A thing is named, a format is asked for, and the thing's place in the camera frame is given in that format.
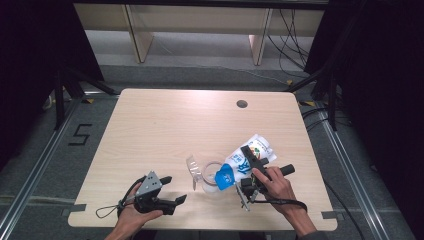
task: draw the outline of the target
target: wire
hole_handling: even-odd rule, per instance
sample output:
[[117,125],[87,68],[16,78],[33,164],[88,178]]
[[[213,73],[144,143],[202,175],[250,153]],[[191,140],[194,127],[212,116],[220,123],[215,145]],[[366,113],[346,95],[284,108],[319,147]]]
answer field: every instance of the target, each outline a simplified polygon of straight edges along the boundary
[[271,36],[268,35],[269,40],[271,41],[271,43],[274,45],[274,47],[280,52],[280,58],[281,58],[281,54],[283,54],[286,58],[288,58],[292,63],[294,63],[297,67],[299,67],[300,69],[304,69],[304,66],[300,65],[298,62],[296,62],[293,58],[291,58],[289,55],[287,55],[285,52],[283,52],[284,46],[279,49],[278,46],[274,43],[274,41],[272,40]]
[[306,127],[306,131],[307,131],[307,132],[311,131],[311,130],[312,130],[312,129],[314,129],[316,126],[318,126],[320,123],[322,123],[322,122],[324,122],[324,121],[327,121],[327,120],[328,120],[328,118],[325,118],[325,119],[318,120],[318,121],[316,121],[316,122],[314,122],[314,123],[311,123],[310,125],[308,125],[308,126]]
[[312,115],[316,112],[324,111],[324,110],[327,110],[327,109],[328,109],[327,107],[323,107],[323,108],[315,108],[315,109],[306,111],[306,112],[302,113],[303,120],[305,120],[307,117],[309,117],[310,115]]
[[[171,54],[172,56],[175,56],[175,54],[172,52],[172,51],[170,51],[168,48],[166,48],[165,46],[164,46],[164,44],[159,40],[159,39],[156,39],[156,41],[159,43],[159,45],[167,52],[167,53],[169,53],[169,54]],[[264,78],[264,79],[270,79],[270,80],[274,80],[274,81],[277,81],[277,82],[279,82],[279,83],[282,83],[282,84],[284,84],[284,85],[288,85],[286,82],[284,82],[284,81],[282,81],[282,80],[280,80],[280,79],[277,79],[277,78],[272,78],[272,77],[266,77],[266,76],[262,76],[262,75],[259,75],[259,74],[256,74],[256,73],[253,73],[253,72],[250,72],[250,71],[248,71],[248,70],[243,70],[243,69],[233,69],[233,68],[228,68],[228,67],[224,67],[224,66],[220,66],[220,65],[215,65],[215,66],[205,66],[205,65],[200,65],[200,64],[193,64],[193,63],[186,63],[186,62],[183,62],[183,61],[180,61],[180,60],[178,60],[178,59],[175,59],[175,61],[177,61],[177,62],[179,62],[179,63],[182,63],[183,65],[186,65],[186,66],[193,66],[193,67],[201,67],[201,68],[223,68],[223,69],[227,69],[227,70],[231,70],[231,71],[237,71],[237,72],[244,72],[244,73],[248,73],[248,74],[250,74],[250,75],[253,75],[253,76],[255,76],[255,77],[259,77],[259,78]]]
[[294,204],[294,205],[302,207],[303,209],[305,209],[306,212],[308,212],[308,207],[306,206],[305,203],[294,200],[294,199],[255,200],[253,201],[253,203],[271,203],[271,204],[277,204],[277,205]]
[[[287,24],[287,22],[286,22],[286,19],[284,18],[284,15],[283,15],[283,12],[281,11],[281,9],[280,9],[280,16],[281,16],[281,18],[283,19],[283,22],[284,22],[284,25],[286,26],[286,28],[287,28],[287,31],[288,31],[288,35],[287,35],[287,38],[286,38],[286,41],[285,42],[287,42],[287,40],[288,40],[288,38],[290,37],[291,39],[292,39],[292,41],[293,41],[293,43],[296,45],[296,47],[297,47],[297,49],[298,49],[298,51],[295,51],[295,50],[293,50],[293,51],[295,51],[296,53],[299,53],[299,54],[301,54],[301,52],[303,51],[304,53],[306,53],[306,55],[309,55],[309,52],[308,51],[306,51],[306,50],[304,50],[303,48],[301,48],[300,46],[299,46],[299,42],[297,41],[297,34],[296,34],[296,26],[295,26],[295,23],[294,23],[294,16],[295,16],[295,14],[296,14],[296,10],[292,10],[292,22],[291,22],[291,24],[290,24],[290,28],[289,28],[289,26],[288,26],[288,24]],[[291,29],[292,29],[292,27],[293,27],[293,32],[294,32],[294,35],[295,35],[295,37],[293,37],[293,35],[292,35],[292,33],[291,33]]]
[[[101,211],[101,210],[103,210],[103,209],[108,209],[108,208],[113,208],[112,210],[110,210],[110,212],[108,212],[106,215],[104,215],[104,216],[100,216],[99,215],[99,211]],[[98,217],[98,218],[105,218],[105,217],[107,217],[107,216],[109,216],[113,211],[115,211],[115,209],[117,209],[118,208],[118,205],[113,205],[113,206],[108,206],[108,207],[102,207],[102,208],[99,208],[99,209],[97,209],[96,210],[96,216]]]
[[358,230],[359,235],[361,236],[361,239],[365,239],[364,234],[362,233],[361,229],[359,228],[358,223],[356,222],[356,220],[353,218],[352,214],[350,213],[349,209],[346,207],[346,205],[343,203],[343,201],[341,200],[341,198],[339,197],[339,195],[336,193],[336,191],[334,191],[334,189],[330,186],[330,184],[323,178],[324,180],[324,184],[331,190],[331,192],[334,194],[334,196],[337,198],[337,200],[340,202],[340,204],[343,206],[343,208],[345,209],[347,215],[349,215],[350,219],[352,220],[353,224],[356,227],[356,230]]

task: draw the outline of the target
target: human hand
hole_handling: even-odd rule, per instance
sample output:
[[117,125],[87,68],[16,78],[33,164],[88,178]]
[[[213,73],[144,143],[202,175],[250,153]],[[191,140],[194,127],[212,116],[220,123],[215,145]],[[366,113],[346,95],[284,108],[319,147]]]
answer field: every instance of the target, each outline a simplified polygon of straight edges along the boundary
[[[262,174],[261,171],[256,168],[253,168],[252,172],[267,188],[268,193],[265,195],[265,197],[268,200],[272,198],[296,200],[296,196],[294,195],[290,181],[284,178],[280,168],[269,167],[266,169],[266,172],[270,176],[271,180],[269,180],[267,176]],[[272,206],[278,212],[284,215],[284,217],[293,226],[299,237],[316,231],[316,228],[309,218],[306,210],[301,206],[294,204],[272,204]]]
[[[129,196],[134,196],[141,183],[135,185]],[[120,240],[127,239],[140,231],[144,224],[150,220],[156,219],[163,215],[162,210],[154,210],[148,213],[139,213],[134,207],[134,200],[126,203],[122,210],[118,222],[113,231],[106,237],[105,240]]]

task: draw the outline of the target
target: metal frame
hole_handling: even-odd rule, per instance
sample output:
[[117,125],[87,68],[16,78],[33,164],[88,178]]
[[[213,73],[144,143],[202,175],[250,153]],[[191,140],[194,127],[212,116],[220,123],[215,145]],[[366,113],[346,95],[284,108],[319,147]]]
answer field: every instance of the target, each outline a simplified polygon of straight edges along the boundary
[[[321,102],[316,102],[317,108],[324,107],[324,104]],[[319,117],[321,120],[327,119],[327,113],[319,112]],[[377,212],[377,209],[374,206],[374,203],[371,201],[362,181],[360,180],[358,174],[356,173],[355,167],[353,166],[349,155],[347,154],[342,141],[339,138],[339,135],[336,131],[333,131],[332,126],[327,121],[324,121],[324,129],[327,133],[327,136],[333,145],[333,148],[337,154],[337,157],[340,161],[340,164],[344,170],[344,173],[347,177],[347,180],[352,187],[353,193],[355,194],[356,200],[359,203],[359,206],[362,209],[362,212],[365,215],[365,219],[370,226],[371,232],[374,235],[375,239],[390,239],[387,233],[386,228],[381,220],[380,214]]]
[[72,115],[79,106],[80,101],[80,99],[75,99],[71,101],[70,106],[66,111],[63,124],[60,126],[60,128],[54,130],[49,142],[44,148],[44,151],[42,152],[38,161],[34,165],[27,180],[25,181],[19,193],[14,198],[7,212],[2,217],[0,222],[0,239],[6,240],[12,233],[12,230],[18,222],[20,216],[22,215],[29,198],[31,197],[41,177],[43,176],[44,171],[49,165],[50,159],[55,153],[57,146],[59,145],[69,125]]

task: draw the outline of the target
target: wrist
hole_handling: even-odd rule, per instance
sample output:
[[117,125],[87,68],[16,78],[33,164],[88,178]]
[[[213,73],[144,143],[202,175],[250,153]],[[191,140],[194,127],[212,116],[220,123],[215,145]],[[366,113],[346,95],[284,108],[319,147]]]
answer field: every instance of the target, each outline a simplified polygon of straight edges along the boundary
[[116,229],[113,229],[113,231],[105,238],[105,240],[126,240],[128,239],[128,236],[122,232],[118,231]]
[[290,211],[287,211],[284,216],[293,226],[299,237],[317,231],[308,213],[302,208],[291,209]]

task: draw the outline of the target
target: black cable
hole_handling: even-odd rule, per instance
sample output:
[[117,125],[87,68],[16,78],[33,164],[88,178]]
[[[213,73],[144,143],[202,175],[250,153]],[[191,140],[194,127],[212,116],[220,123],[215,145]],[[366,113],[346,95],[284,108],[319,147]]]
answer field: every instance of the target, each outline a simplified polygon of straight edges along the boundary
[[294,43],[295,43],[295,45],[296,45],[297,49],[299,50],[299,57],[300,57],[300,59],[302,60],[303,65],[305,66],[305,65],[306,65],[306,60],[305,60],[305,58],[303,57],[303,54],[300,52],[299,42],[297,41],[296,24],[294,24],[294,16],[295,16],[295,14],[296,14],[296,10],[295,10],[295,9],[292,9],[292,11],[291,11],[291,12],[292,12],[292,23],[293,23],[293,33],[294,33],[294,39],[292,38],[292,40],[294,41]]
[[314,123],[311,123],[310,125],[308,125],[306,127],[306,131],[307,132],[311,131],[313,128],[315,128],[316,126],[318,126],[320,123],[322,123],[324,121],[327,121],[327,120],[328,120],[328,118],[325,118],[325,119],[318,120],[318,121],[316,121]]
[[[284,18],[283,12],[282,12],[282,11],[281,11],[281,9],[280,9],[280,16],[281,16],[281,18],[283,19],[284,25],[286,26],[287,31],[288,31],[287,39],[288,39],[288,37],[290,36],[290,38],[292,39],[293,43],[296,45],[296,47],[297,47],[297,49],[298,49],[298,51],[295,51],[295,52],[300,54],[300,58],[302,59],[302,62],[305,64],[305,61],[304,61],[304,58],[303,58],[303,54],[301,53],[301,51],[303,51],[303,52],[307,53],[308,55],[309,55],[309,53],[308,53],[306,50],[304,50],[303,48],[301,48],[301,47],[299,46],[299,42],[297,41],[296,26],[295,26],[295,24],[294,24],[294,15],[295,15],[295,13],[296,13],[295,11],[292,11],[292,23],[291,23],[290,28],[289,28],[289,26],[288,26],[288,24],[287,24],[287,21],[286,21],[286,19]],[[291,33],[291,29],[292,29],[292,27],[293,27],[293,30],[294,30],[295,37],[293,37],[293,34]]]
[[328,107],[314,108],[312,110],[309,110],[309,111],[306,111],[306,112],[302,113],[302,118],[303,118],[303,120],[305,120],[310,115],[312,115],[312,114],[314,114],[316,112],[319,112],[319,111],[327,110],[327,109],[328,109]]
[[297,201],[294,199],[270,199],[270,200],[255,200],[253,203],[271,203],[271,204],[277,204],[277,205],[286,205],[286,204],[293,204],[302,207],[305,209],[306,212],[308,212],[308,207],[305,203],[301,201]]
[[302,78],[302,79],[305,79],[305,78],[306,78],[306,77],[299,76],[299,75],[296,75],[296,74],[291,74],[291,73],[288,73],[287,71],[285,71],[285,70],[283,69],[283,66],[281,66],[281,53],[280,53],[280,57],[278,58],[278,64],[280,65],[280,69],[281,69],[281,71],[282,71],[282,72],[284,72],[285,74],[287,74],[287,75],[289,75],[289,76],[293,76],[293,77]]
[[330,186],[330,184],[323,178],[324,184],[331,190],[331,192],[334,194],[334,196],[337,198],[337,200],[340,202],[340,204],[345,209],[347,215],[349,215],[350,219],[352,220],[353,224],[356,227],[356,230],[358,230],[359,235],[361,236],[361,239],[365,239],[364,234],[362,233],[361,229],[359,228],[358,223],[353,218],[352,214],[350,213],[349,209],[346,207],[346,205],[343,203],[343,201],[340,199],[339,195],[334,191],[334,189]]
[[304,66],[300,65],[298,62],[296,62],[293,58],[291,58],[289,55],[287,55],[283,49],[284,46],[280,49],[278,48],[278,46],[274,43],[274,41],[272,40],[271,36],[268,35],[268,39],[271,41],[271,43],[274,45],[274,47],[280,52],[280,59],[281,59],[281,54],[283,54],[287,59],[289,59],[293,64],[295,64],[298,68],[300,69],[304,69]]
[[[96,210],[96,216],[98,217],[98,218],[105,218],[105,217],[107,217],[107,216],[109,216],[113,211],[115,211],[115,209],[118,209],[118,215],[119,215],[119,211],[122,211],[126,206],[128,206],[128,205],[131,205],[131,204],[134,204],[134,203],[127,203],[127,204],[125,204],[125,202],[127,201],[127,198],[128,198],[128,195],[130,194],[130,192],[131,192],[131,190],[133,190],[133,188],[135,187],[135,185],[137,185],[138,183],[140,183],[140,182],[143,182],[144,181],[144,179],[146,179],[146,176],[144,176],[144,177],[142,177],[142,178],[140,178],[140,179],[137,179],[137,181],[135,181],[132,185],[131,185],[131,187],[128,189],[128,191],[125,193],[125,195],[124,195],[124,197],[122,198],[122,200],[120,200],[119,202],[118,202],[118,205],[112,205],[112,206],[108,206],[108,207],[101,207],[101,208],[99,208],[99,209],[97,209]],[[100,216],[99,214],[98,214],[98,212],[99,211],[101,211],[101,210],[103,210],[103,209],[107,209],[107,208],[113,208],[109,213],[107,213],[106,215],[104,215],[104,216]]]

